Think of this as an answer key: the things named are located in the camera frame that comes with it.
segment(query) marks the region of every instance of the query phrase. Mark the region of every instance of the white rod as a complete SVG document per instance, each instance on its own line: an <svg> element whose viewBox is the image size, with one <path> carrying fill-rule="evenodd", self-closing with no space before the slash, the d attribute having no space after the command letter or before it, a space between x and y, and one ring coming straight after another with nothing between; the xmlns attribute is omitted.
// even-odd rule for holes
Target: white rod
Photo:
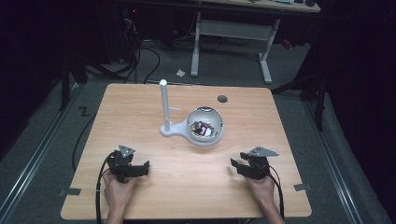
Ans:
<svg viewBox="0 0 396 224"><path fill-rule="evenodd" d="M163 119L165 121L165 130L169 132L171 130L171 120L169 119L169 105L168 105L168 89L165 79L160 82L161 94L163 96Z"/></svg>

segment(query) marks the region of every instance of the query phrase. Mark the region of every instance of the human hand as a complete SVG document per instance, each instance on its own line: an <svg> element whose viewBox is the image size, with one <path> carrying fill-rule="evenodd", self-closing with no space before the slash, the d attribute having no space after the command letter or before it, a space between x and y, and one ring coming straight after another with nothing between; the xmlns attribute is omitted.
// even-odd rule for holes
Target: human hand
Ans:
<svg viewBox="0 0 396 224"><path fill-rule="evenodd" d="M249 177L245 177L247 183L250 186L251 192L259 204L262 212L264 213L265 219L269 224L282 224L285 223L282 216L277 211L274 202L274 180L267 175L265 178L256 180Z"/></svg>
<svg viewBox="0 0 396 224"><path fill-rule="evenodd" d="M109 206L107 224L122 223L125 208L132 197L137 177L130 179L127 183L121 183L109 170L103 173L106 189L105 196Z"/></svg>

